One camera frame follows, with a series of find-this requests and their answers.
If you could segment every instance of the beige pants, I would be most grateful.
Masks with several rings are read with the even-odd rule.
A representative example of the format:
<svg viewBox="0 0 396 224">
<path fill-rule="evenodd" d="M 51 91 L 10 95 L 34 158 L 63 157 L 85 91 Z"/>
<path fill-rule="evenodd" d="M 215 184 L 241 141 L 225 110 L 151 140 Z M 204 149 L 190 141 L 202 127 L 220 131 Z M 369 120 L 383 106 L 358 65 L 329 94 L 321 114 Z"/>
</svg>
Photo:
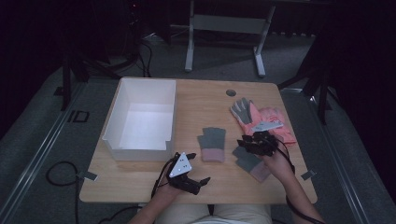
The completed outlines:
<svg viewBox="0 0 396 224">
<path fill-rule="evenodd" d="M 214 217 L 250 224 L 271 224 L 271 206 L 266 204 L 216 204 Z M 156 224 L 188 224 L 212 218 L 206 204 L 171 204 L 156 220 Z"/>
</svg>

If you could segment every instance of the wooden table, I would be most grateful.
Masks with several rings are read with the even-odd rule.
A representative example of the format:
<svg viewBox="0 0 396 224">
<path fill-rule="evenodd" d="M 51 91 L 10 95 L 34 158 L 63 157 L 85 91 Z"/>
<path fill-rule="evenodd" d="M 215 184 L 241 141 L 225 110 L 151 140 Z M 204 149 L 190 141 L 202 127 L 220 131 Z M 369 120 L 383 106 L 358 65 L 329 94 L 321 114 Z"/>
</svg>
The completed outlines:
<svg viewBox="0 0 396 224">
<path fill-rule="evenodd" d="M 227 90 L 236 91 L 236 95 L 228 96 Z M 235 164 L 233 150 L 237 147 L 236 140 L 241 139 L 243 133 L 230 112 L 230 106 L 242 97 L 252 100 L 258 108 L 280 108 L 284 112 L 286 125 L 293 133 L 275 84 L 177 79 L 175 152 L 197 154 L 190 161 L 192 171 L 189 172 L 189 178 L 201 180 L 210 176 L 211 179 L 206 186 L 201 187 L 198 195 L 185 192 L 177 198 L 176 203 L 285 203 L 285 191 L 276 178 L 270 175 L 259 183 Z M 101 139 L 108 118 L 109 115 L 89 168 L 90 172 L 98 175 L 98 179 L 95 182 L 84 181 L 79 197 L 86 203 L 146 203 L 164 162 L 114 161 Z M 205 127 L 218 127 L 227 131 L 224 163 L 201 160 L 197 136 L 203 134 L 202 129 Z M 314 203 L 317 195 L 311 180 L 301 178 L 306 166 L 298 144 L 289 147 L 289 152 L 296 167 L 296 176 Z"/>
</svg>

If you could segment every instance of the open container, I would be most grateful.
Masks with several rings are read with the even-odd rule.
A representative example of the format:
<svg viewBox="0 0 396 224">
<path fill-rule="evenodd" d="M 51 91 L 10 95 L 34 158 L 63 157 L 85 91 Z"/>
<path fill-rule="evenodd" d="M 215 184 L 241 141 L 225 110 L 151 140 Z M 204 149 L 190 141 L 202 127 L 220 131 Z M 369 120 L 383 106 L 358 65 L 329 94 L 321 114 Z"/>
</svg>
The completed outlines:
<svg viewBox="0 0 396 224">
<path fill-rule="evenodd" d="M 102 139 L 116 161 L 168 161 L 176 125 L 176 81 L 123 77 Z"/>
</svg>

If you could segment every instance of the dark background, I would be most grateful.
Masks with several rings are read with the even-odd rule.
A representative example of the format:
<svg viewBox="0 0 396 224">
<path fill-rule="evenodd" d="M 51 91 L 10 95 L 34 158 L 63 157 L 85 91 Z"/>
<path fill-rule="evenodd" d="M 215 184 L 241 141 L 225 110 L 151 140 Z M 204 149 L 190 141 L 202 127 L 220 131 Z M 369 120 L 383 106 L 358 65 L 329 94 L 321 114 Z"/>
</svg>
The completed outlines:
<svg viewBox="0 0 396 224">
<path fill-rule="evenodd" d="M 263 4 L 201 2 L 197 12 L 261 17 Z M 321 1 L 278 3 L 270 31 L 273 35 L 316 35 L 304 66 L 325 62 L 331 68 L 331 85 L 354 123 L 372 161 L 393 200 L 392 178 L 396 153 L 391 139 L 396 125 L 395 81 L 396 31 L 392 1 Z M 136 52 L 135 37 L 128 38 L 129 23 L 141 22 L 169 44 L 170 23 L 188 24 L 188 1 L 10 1 L 0 3 L 1 130 L 2 137 L 18 118 L 44 80 L 62 65 L 64 43 L 93 60 L 108 62 L 111 55 Z"/>
</svg>

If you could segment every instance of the person's right hand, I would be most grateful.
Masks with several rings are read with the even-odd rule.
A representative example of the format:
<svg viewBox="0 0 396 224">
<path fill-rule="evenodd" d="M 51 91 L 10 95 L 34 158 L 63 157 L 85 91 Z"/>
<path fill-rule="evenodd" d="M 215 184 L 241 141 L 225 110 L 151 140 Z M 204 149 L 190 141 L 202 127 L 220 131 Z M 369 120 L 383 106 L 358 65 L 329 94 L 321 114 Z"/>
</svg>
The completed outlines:
<svg viewBox="0 0 396 224">
<path fill-rule="evenodd" d="M 282 137 L 276 135 L 276 138 L 279 141 L 282 141 Z M 283 151 L 286 156 L 289 156 L 288 151 L 283 146 L 283 144 L 279 143 L 278 148 Z M 269 156 L 260 156 L 264 161 L 265 165 L 270 170 L 271 174 L 279 179 L 281 183 L 285 183 L 290 178 L 294 178 L 294 172 L 292 171 L 289 162 L 287 159 L 279 152 L 276 151 L 272 157 Z"/>
</svg>

